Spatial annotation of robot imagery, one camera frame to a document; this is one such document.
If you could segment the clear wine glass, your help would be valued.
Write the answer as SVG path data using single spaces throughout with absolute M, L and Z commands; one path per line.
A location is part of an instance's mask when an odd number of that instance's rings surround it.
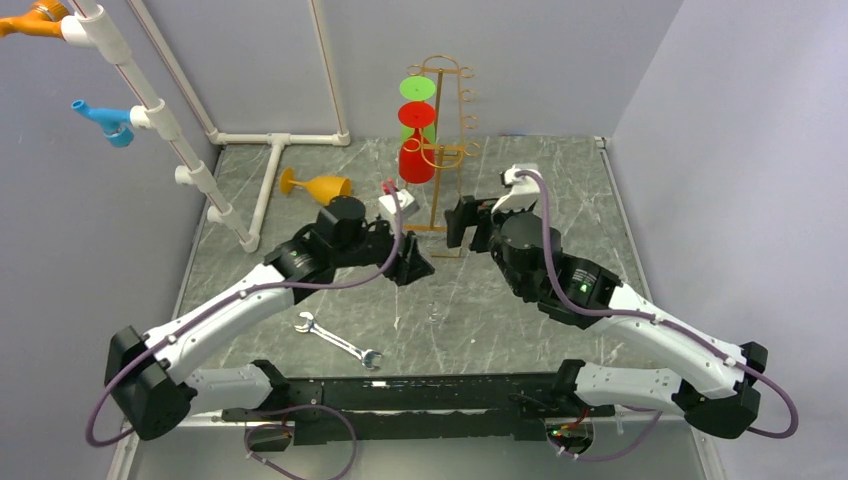
M 427 321 L 431 324 L 440 324 L 446 317 L 445 307 L 440 302 L 431 302 L 428 305 Z

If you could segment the orange plastic wine glass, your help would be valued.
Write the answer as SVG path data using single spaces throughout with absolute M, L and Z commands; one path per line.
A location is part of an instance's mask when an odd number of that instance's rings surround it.
M 316 176 L 308 181 L 295 179 L 294 171 L 287 167 L 279 177 L 279 188 L 284 195 L 289 195 L 295 187 L 304 189 L 316 202 L 327 206 L 339 196 L 351 196 L 353 184 L 349 178 L 322 175 Z

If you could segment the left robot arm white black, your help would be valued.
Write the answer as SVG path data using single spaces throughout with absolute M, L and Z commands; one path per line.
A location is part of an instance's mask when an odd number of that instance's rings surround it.
M 433 274 L 418 238 L 403 230 L 418 202 L 406 189 L 378 200 L 367 221 L 364 204 L 337 196 L 316 219 L 276 246 L 243 278 L 194 310 L 145 333 L 127 326 L 109 343 L 104 386 L 142 440 L 159 438 L 186 417 L 228 408 L 251 409 L 272 420 L 287 406 L 289 385 L 276 367 L 255 360 L 244 367 L 204 370 L 219 348 L 259 322 L 319 290 L 342 290 L 338 270 L 376 266 L 397 286 Z

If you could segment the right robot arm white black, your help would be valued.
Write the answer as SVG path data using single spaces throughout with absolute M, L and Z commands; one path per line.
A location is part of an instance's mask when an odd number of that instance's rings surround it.
M 613 335 L 651 355 L 655 369 L 604 367 L 565 360 L 551 388 L 557 411 L 618 404 L 679 415 L 709 435 L 736 439 L 754 423 L 761 395 L 754 375 L 768 351 L 756 342 L 727 343 L 649 302 L 599 264 L 567 254 L 561 234 L 545 229 L 533 210 L 495 210 L 494 199 L 461 197 L 445 213 L 447 244 L 488 253 L 513 294 L 550 319 L 595 334 Z

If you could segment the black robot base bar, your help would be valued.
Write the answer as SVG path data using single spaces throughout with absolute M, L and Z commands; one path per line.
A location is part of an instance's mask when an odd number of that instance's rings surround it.
M 297 446 L 332 441 L 508 437 L 542 441 L 544 426 L 611 417 L 559 391 L 556 373 L 291 378 L 258 411 L 226 409 L 228 423 L 283 420 Z

